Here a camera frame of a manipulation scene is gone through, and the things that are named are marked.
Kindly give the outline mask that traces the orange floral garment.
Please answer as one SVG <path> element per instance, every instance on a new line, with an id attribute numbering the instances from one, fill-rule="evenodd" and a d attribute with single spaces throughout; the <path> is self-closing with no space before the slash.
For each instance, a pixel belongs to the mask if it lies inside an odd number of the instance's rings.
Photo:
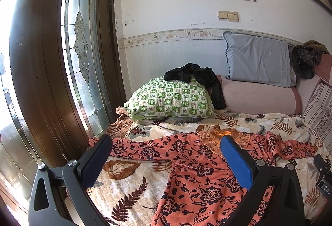
<path id="1" fill-rule="evenodd" d="M 115 139 L 88 191 L 111 225 L 225 225 L 246 194 L 205 131 Z"/>

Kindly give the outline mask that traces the striped floral pillow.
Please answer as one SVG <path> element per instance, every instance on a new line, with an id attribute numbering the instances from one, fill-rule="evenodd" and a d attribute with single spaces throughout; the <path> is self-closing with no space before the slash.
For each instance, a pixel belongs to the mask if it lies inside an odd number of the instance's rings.
<path id="1" fill-rule="evenodd" d="M 327 148 L 331 148 L 331 87 L 323 83 L 317 85 L 303 119 Z"/>

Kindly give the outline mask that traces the leaf-patterned fleece blanket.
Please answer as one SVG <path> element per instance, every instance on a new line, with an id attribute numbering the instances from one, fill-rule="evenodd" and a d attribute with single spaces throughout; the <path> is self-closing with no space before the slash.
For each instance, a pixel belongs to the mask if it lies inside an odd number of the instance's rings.
<path id="1" fill-rule="evenodd" d="M 331 154 L 300 117 L 218 110 L 201 121 L 124 117 L 111 127 L 113 150 L 88 190 L 110 225 L 224 225 L 247 192 L 221 153 L 226 133 L 252 158 L 295 168 L 306 219 L 327 205 L 314 158 L 330 165 Z"/>

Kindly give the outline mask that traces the pink bolster cushion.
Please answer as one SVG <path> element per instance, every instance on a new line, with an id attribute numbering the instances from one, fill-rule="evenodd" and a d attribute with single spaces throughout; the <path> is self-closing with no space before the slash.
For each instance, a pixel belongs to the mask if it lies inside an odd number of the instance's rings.
<path id="1" fill-rule="evenodd" d="M 301 97 L 296 88 L 283 88 L 268 84 L 231 81 L 218 75 L 222 86 L 226 109 L 242 114 L 285 115 L 300 114 Z"/>

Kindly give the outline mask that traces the pink quilted cushion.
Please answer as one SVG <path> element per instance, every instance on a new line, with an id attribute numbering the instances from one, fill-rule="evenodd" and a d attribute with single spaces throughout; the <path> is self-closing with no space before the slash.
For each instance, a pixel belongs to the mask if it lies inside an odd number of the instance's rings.
<path id="1" fill-rule="evenodd" d="M 332 84 L 332 55 L 323 54 L 320 63 L 314 67 L 315 74 L 325 83 Z"/>

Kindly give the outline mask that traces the brown wooden door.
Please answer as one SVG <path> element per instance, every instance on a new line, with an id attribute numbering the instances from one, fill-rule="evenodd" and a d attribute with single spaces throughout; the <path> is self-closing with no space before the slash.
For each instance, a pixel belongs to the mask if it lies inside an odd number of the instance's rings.
<path id="1" fill-rule="evenodd" d="M 79 158 L 125 101 L 114 0 L 17 0 L 9 43 L 18 105 L 53 166 Z"/>

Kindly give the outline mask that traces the dark furry cushion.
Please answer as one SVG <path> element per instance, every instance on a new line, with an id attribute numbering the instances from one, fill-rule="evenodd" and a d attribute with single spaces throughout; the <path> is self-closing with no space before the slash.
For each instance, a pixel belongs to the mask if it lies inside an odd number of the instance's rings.
<path id="1" fill-rule="evenodd" d="M 308 47 L 295 46 L 290 54 L 290 62 L 298 78 L 312 79 L 315 76 L 314 67 L 321 62 L 324 51 Z"/>

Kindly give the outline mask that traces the black garment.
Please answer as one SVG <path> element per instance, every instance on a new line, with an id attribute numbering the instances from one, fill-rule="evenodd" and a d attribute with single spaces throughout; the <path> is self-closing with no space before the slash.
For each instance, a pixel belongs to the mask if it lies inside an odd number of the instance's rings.
<path id="1" fill-rule="evenodd" d="M 226 108 L 222 85 L 210 67 L 201 68 L 198 64 L 188 63 L 183 67 L 167 71 L 163 78 L 165 81 L 181 81 L 187 84 L 191 82 L 191 78 L 194 78 L 206 88 L 215 109 Z"/>

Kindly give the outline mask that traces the green checkered pillow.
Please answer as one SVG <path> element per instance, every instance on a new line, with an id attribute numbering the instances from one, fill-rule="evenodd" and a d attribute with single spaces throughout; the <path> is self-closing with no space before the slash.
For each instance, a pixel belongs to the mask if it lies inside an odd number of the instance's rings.
<path id="1" fill-rule="evenodd" d="M 133 120 L 155 117 L 201 117 L 214 113 L 212 100 L 203 85 L 153 78 L 136 90 L 124 104 Z"/>

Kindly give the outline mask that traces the grey pillow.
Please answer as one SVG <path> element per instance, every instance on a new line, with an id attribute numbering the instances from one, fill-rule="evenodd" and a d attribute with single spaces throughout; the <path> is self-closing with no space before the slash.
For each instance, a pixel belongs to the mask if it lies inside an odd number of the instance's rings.
<path id="1" fill-rule="evenodd" d="M 297 77 L 290 63 L 290 47 L 278 39 L 224 32 L 226 60 L 232 81 L 290 88 Z"/>

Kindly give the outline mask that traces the beige wall switches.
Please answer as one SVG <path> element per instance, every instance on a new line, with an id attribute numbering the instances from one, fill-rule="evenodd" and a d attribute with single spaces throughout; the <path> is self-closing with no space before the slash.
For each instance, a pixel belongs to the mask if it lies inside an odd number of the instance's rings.
<path id="1" fill-rule="evenodd" d="M 239 22 L 239 13 L 232 11 L 218 11 L 219 20 L 228 20 L 229 22 Z"/>

